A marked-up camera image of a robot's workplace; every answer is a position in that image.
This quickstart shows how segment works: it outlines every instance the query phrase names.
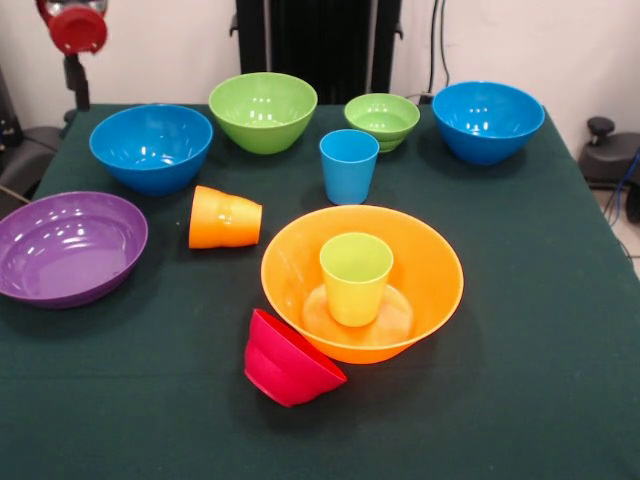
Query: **table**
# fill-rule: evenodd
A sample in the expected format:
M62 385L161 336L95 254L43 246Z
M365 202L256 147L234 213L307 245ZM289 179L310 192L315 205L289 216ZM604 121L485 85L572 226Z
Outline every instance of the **table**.
M244 378L242 354L252 309L272 311L267 244L328 206L317 145L346 126L341 107L318 107L272 157L216 128L197 182L264 204L264 217L258 246L208 251L187 248L193 188L143 197L92 158L92 129L120 108L79 114L37 195L132 200L148 247L93 305L0 299L0 478L638 478L639 283L550 120L524 151L476 168L422 110L380 156L368 203L451 242L460 308L400 356L346 365L343 388L285 409Z

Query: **small green bowl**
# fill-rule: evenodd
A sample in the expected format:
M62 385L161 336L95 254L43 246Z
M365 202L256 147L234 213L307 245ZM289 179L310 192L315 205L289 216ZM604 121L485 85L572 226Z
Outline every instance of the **small green bowl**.
M420 120L420 110L399 95L369 93L347 103L344 116L352 128L376 137L383 153L396 148L409 135Z
M289 148L307 128L318 95L304 80L257 72L225 80L209 95L220 128L240 147L268 155Z

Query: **bowl rim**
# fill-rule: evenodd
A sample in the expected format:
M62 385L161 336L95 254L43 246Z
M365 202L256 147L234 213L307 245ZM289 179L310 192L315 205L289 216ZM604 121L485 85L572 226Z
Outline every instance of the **bowl rim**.
M293 228L293 226L298 221L301 221L301 219L307 218L307 217L310 217L310 216L321 215L322 213L324 213L327 210L337 210L337 209L340 209L340 210L356 210L356 209L363 210L363 209L366 209L366 210L386 210L386 211L390 211L395 215L400 215L400 216L406 217L407 219L409 219L411 222L415 223L416 225L419 225L420 227L423 227L423 228L427 228L428 230L431 230L431 232L433 234L435 234L436 236L440 237L440 239L444 242L444 244L446 246L446 249L449 250L449 252L451 253L451 255L453 256L453 258L455 260L455 266L456 266L458 278L460 279L460 288L458 289L458 294L456 296L456 299L452 303L449 312L447 312L447 314L443 316L443 319L442 319L441 322L439 322L433 328L428 329L426 332L421 333L420 335L413 336L410 339L407 339L407 340L404 340L404 341L398 342L398 343L393 343L393 344L389 344L389 345L376 345L376 346L373 346L373 345L347 345L347 344L333 342L331 340L327 340L327 339L324 339L322 337L319 337L319 336L317 336L317 335L305 330L304 328L300 327L299 325L295 325L293 322L289 321L285 315L283 315L283 313L280 311L280 309L278 307L276 307L275 302L271 298L271 294L269 293L268 289L265 288L265 284L266 284L266 282L265 282L265 277L266 277L265 259L267 258L267 254L269 254L271 252L271 250L275 248L274 247L274 243L275 243L276 239L278 238L278 236L281 233L289 230L290 228ZM416 217L413 217L413 216L409 215L408 213L404 213L404 212L401 212L399 210L395 210L395 209L388 208L388 207L382 207L382 206L378 206L378 205L338 205L338 206L333 206L333 207L321 208L319 210L314 210L312 212L306 213L306 214L301 215L298 218L294 219L293 221L289 222L287 225L285 225L271 239L271 242L269 242L269 245L267 246L267 248L264 251L264 254L262 256L262 262L261 262L261 265L260 265L260 283L262 284L262 290L264 291L264 294L267 297L267 300L269 301L269 304L276 311L278 316L284 322L286 322L288 325L293 327L295 330L300 332L305 337L312 338L313 340L315 340L315 341L317 341L319 343L322 343L324 345L330 345L330 346L336 347L336 348L342 348L342 349L348 349L348 350L359 350L359 351L380 351L380 350L391 350L391 349L395 349L395 348L409 347L409 346L413 345L414 343L417 343L420 340L428 337L433 332L435 332L438 329L440 329L445 323L447 323L451 319L451 317L453 316L455 311L458 309L458 306L460 305L460 301L462 300L462 294L464 292L464 271L462 269L462 264L460 263L460 258L458 258L457 253L455 252L455 250L453 249L451 244L447 241L447 239L444 238L444 236L441 235L435 228L431 227L430 225L428 225L427 223L423 222L422 220L419 220Z
M134 205L129 200L126 200L126 199L124 199L122 197L119 197L118 195L113 195L111 193L94 192L94 191L89 191L89 190L76 190L76 191L73 191L73 192L62 192L62 193L57 193L57 194L54 194L54 195L48 195L46 197L39 198L38 200L34 200L33 202L20 207L16 211L11 212L9 215L7 215L2 220L0 220L0 229L2 229L3 225L5 224L5 222L7 222L8 220L10 220L13 217L17 217L25 209L34 208L34 205L38 206L38 205L40 205L42 203L46 203L47 201L51 201L53 199L60 198L60 197L75 197L75 196L85 196L85 195L95 195L95 196L98 196L98 197L109 198L111 200L115 200L117 202L120 202L121 204L126 205L127 208L130 208L131 211L134 212L142 220L142 224L144 225L144 237L142 239L142 243L140 244L140 247L138 248L138 252L136 253L135 257L130 262L127 262L125 267L115 277L113 277L113 278L111 278L109 280L106 280L106 281L100 283L99 285L95 285L95 286L93 286L93 287L91 287L91 288L89 288L87 290L82 290L82 291L79 291L79 292L75 292L75 293L72 293L70 295L63 295L63 296L58 296L58 297L37 297L36 298L36 297L30 297L30 296L26 296L26 295L18 295L18 294L14 294L14 293L9 293L9 292L5 291L2 288L2 286L0 285L0 294L1 295L5 295L5 296L7 296L9 298L13 298L14 300L22 301L22 302L25 302L25 303L31 303L31 304L33 302L37 302L38 304L47 303L47 302L59 302L59 301L65 300L65 299L75 298L78 295L83 295L83 294L86 294L88 292L92 292L92 291L94 291L96 289L99 289L99 288L103 287L104 285L108 284L109 282L111 282L114 278L117 278L120 275L122 275L123 273L128 272L136 263L138 263L138 260L142 256L142 253L144 252L144 250L145 250L145 248L147 246L147 241L149 240L149 223L147 222L147 219L144 216L144 214L142 213L142 211L136 205Z
M362 160L356 160L354 162L348 162L346 160L340 160L336 157L333 157L331 155L329 155L325 149L324 149L324 141L332 136L332 135L342 135L345 132L349 132L349 133L353 133L356 132L358 135L366 135L367 137L369 137L371 140L373 140L375 142L376 145L376 151L374 153L372 153L371 155L369 155L367 158L363 158ZM357 128L341 128L340 130L332 130L329 133L323 135L323 137L320 139L320 141L318 142L318 148L320 149L320 154L324 155L325 157L327 157L329 160L331 160L332 162L336 162L336 163L342 163L345 165L358 165L360 163L366 163L371 161L371 159L375 159L379 154L380 154L380 142L378 141L378 139L376 137L374 137L373 135L371 135L369 132L365 132L363 130L358 130Z
M365 127L361 127L359 126L352 118L349 118L349 114L348 114L348 110L349 107L351 106L351 108L353 108L353 104L356 100L365 98L365 97L392 97L392 98L396 98L399 99L400 101L402 101L403 103L406 103L408 105L411 105L413 107L412 111L415 114L415 119L413 121L413 123L411 123L408 127L405 127L401 130L393 130L393 131L389 131L389 130L381 130L378 128L365 128ZM377 133L377 134L396 134L396 135L406 135L408 132L410 132L413 128L415 128L415 126L418 124L418 122L420 121L420 109L418 108L418 106L413 103L411 100L409 100L406 97L403 97L402 95L396 95L395 93L365 93L363 95L358 95L357 97L352 98L351 100L349 100L347 102L347 104L344 106L344 109L342 110L343 114L344 114L344 118L346 118L347 122L349 122L350 125L352 125L355 128L358 128L359 130L364 130L365 132L372 132L372 133Z
M443 92L445 92L446 90L449 89L455 89L458 86L462 86L462 85L493 85L496 87L501 87L501 88L506 88L508 90L513 90L515 92L518 92L521 95L524 95L525 97L528 97L530 100L533 101L533 103L538 107L538 111L540 113L540 118L538 120L538 122L536 123L535 127L529 128L527 130L525 130L524 132L518 133L516 135L473 135L472 133L469 133L468 130L462 130L454 125L451 125L450 123L448 123L444 118L442 118L442 116L438 113L438 98L442 99L442 97L440 95L442 95ZM522 138L522 137L526 137L527 135L530 135L532 133L535 133L536 131L538 131L538 129L540 129L540 127L542 126L542 124L544 124L544 121L546 119L546 112L544 110L544 107L542 106L542 104L536 100L536 98L525 92L524 90L521 90L517 87L514 87L513 85L508 85L506 83L500 83L500 82L491 82L491 81L487 81L487 80L470 80L467 82L458 82L458 83L454 83L453 85L449 85L448 87L443 88L442 90L440 90L434 97L433 97L433 101L431 102L431 109L433 111L433 115L443 124L447 125L449 128L452 128L453 130L455 130L456 132L460 132L465 134L468 137L473 137L473 138L486 138L486 139L492 139L492 140L514 140L517 138Z
M151 167L151 168L133 168L133 167L128 167L128 166L123 166L123 165L119 165L110 161L107 161L103 158L101 158L99 155L96 154L95 149L93 147L93 142L94 142L94 135L96 134L96 132L104 126L105 123L107 123L108 121L114 119L115 117L119 116L119 115L124 115L126 113L129 113L133 110L141 110L141 109L176 109L176 110L188 110L190 113L195 114L196 118L200 118L209 128L209 132L208 132L208 138L207 141L204 142L204 145L202 148L200 148L197 152L189 155L186 158L181 159L180 161L173 163L171 165L158 165L157 167ZM193 160L194 158L198 157L199 155L201 155L204 151L207 150L207 148L209 148L211 146L211 142L213 140L213 135L214 135L214 130L213 130L213 125L211 124L211 121L202 113L198 112L197 110L190 108L190 107L184 107L182 105L175 105L172 103L149 103L149 104L144 104L144 105L136 105L133 107L127 107L124 108L112 115L109 115L107 118L105 118L104 120L102 120L100 123L98 123L98 125L96 125L96 127L93 129L93 131L91 132L91 135L89 136L89 149L91 150L91 154L98 159L98 161L100 163L103 163L105 165L108 165L110 167L113 168L117 168L118 170L126 170L129 172L155 172L155 171L159 171L159 170L166 170L172 167L176 167L178 165L182 165L184 163L189 162L190 160Z
M299 82L301 85L303 85L307 90L309 90L311 93L313 93L313 105L311 106L311 108L304 113L304 115L301 115L299 118L296 118L295 120L292 120L290 122L287 123L283 123L282 125L272 125L272 126L264 126L264 125L245 125L243 123L238 123L232 120L229 120L227 117L225 117L224 115L221 115L219 112L216 112L213 108L213 106L211 105L211 102L213 100L213 96L215 95L215 93L217 91L219 91L220 88L222 88L224 85L228 84L228 83L232 83L234 82L236 79L238 78L244 78L244 77L287 77L287 78L292 78L295 81ZM209 94L209 101L208 101L208 105L209 105L209 110L211 110L211 113L213 114L214 117L216 117L217 120L222 120L225 123L228 123L229 125L233 125L234 127L240 127L240 128L244 128L244 129L248 129L248 130L276 130L279 128L285 128L285 127L289 127L291 125L294 125L300 121L305 120L306 118L308 118L311 114L313 114L313 112L315 111L315 109L318 106L318 92L316 92L316 89L313 88L313 86L311 86L310 83L306 82L305 80L296 77L294 75L288 75L286 73L278 73L278 72L252 72L252 73L243 73L240 75L234 75L233 77L227 78L226 80L224 80L223 82L220 82L218 85L216 85L213 90L211 90L211 93Z

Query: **plastic cup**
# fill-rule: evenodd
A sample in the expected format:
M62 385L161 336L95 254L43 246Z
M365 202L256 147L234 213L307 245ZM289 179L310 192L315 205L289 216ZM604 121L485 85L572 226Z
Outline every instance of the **plastic cup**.
M244 354L246 377L285 407L338 388L347 377L295 330L255 309Z
M368 233L343 233L322 246L320 266L337 322L362 327L375 320L393 267L389 245Z
M191 207L189 248L256 245L261 223L261 205L198 185Z
M336 205L359 204L369 196L380 145L359 130L336 130L320 140L324 185Z

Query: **red bowl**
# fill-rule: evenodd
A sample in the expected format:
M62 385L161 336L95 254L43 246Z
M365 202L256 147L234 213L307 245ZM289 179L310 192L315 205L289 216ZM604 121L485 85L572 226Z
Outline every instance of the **red bowl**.
M244 354L247 378L285 407L306 403L347 381L329 358L284 323L254 310Z

